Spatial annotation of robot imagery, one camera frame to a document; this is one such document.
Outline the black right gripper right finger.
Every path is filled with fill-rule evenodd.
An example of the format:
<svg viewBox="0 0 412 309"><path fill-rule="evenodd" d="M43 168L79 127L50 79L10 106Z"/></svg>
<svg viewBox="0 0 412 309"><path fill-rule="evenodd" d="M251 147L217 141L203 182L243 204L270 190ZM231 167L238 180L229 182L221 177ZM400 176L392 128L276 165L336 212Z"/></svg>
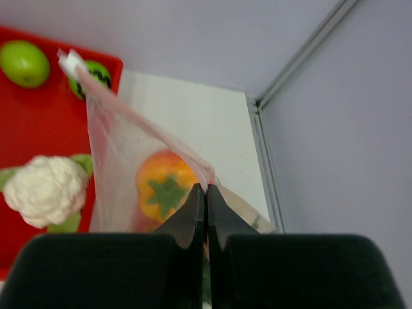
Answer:
<svg viewBox="0 0 412 309"><path fill-rule="evenodd" d="M213 308L404 308L374 242L354 234L261 234L207 191Z"/></svg>

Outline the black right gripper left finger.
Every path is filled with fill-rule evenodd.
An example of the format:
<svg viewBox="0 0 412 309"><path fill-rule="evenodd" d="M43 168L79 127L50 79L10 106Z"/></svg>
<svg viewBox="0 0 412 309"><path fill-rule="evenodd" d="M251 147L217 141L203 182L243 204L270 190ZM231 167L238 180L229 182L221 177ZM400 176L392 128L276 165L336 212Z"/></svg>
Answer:
<svg viewBox="0 0 412 309"><path fill-rule="evenodd" d="M18 255L2 308L201 308L204 193L152 233L44 234Z"/></svg>

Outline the red toy tomato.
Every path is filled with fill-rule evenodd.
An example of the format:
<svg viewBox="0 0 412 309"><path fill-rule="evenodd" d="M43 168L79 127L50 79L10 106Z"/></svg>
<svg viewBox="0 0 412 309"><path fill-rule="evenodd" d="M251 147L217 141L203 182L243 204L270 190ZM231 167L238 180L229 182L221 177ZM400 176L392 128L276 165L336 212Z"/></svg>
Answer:
<svg viewBox="0 0 412 309"><path fill-rule="evenodd" d="M138 206L150 220L168 220L198 183L191 168L176 153L163 149L148 157L135 176Z"/></svg>

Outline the clear zip top bag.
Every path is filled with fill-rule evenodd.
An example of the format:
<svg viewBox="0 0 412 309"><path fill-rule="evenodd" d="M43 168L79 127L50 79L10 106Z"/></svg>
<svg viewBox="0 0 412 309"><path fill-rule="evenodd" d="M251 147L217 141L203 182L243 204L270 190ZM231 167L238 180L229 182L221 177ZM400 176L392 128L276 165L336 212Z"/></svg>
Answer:
<svg viewBox="0 0 412 309"><path fill-rule="evenodd" d="M194 185L200 185L204 195L210 185L217 186L227 205L254 230L261 234L276 232L256 209L222 186L211 164L98 82L76 51L60 51L58 58L62 71L77 81L86 95L96 193L91 231L154 232L164 224L150 220L140 210L135 176L148 157L168 149L191 168L198 179Z"/></svg>

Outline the toy cauliflower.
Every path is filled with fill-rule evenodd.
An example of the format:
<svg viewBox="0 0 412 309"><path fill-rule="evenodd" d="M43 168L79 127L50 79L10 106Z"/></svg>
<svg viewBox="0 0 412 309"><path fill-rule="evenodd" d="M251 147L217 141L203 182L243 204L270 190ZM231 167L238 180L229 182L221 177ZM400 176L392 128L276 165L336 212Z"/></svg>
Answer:
<svg viewBox="0 0 412 309"><path fill-rule="evenodd" d="M20 167L1 169L1 193L25 223L48 233L78 231L93 174L90 154L34 156Z"/></svg>

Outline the toy watermelon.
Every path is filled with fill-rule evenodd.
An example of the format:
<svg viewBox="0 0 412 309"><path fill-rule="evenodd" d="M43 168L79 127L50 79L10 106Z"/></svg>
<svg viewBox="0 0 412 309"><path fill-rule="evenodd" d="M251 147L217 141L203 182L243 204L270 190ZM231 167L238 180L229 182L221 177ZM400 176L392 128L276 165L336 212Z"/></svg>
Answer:
<svg viewBox="0 0 412 309"><path fill-rule="evenodd" d="M88 71L105 87L111 88L111 75L108 69L100 62L93 60L86 60ZM81 85L73 79L68 79L68 84L73 94L80 100L85 100L86 96L82 90Z"/></svg>

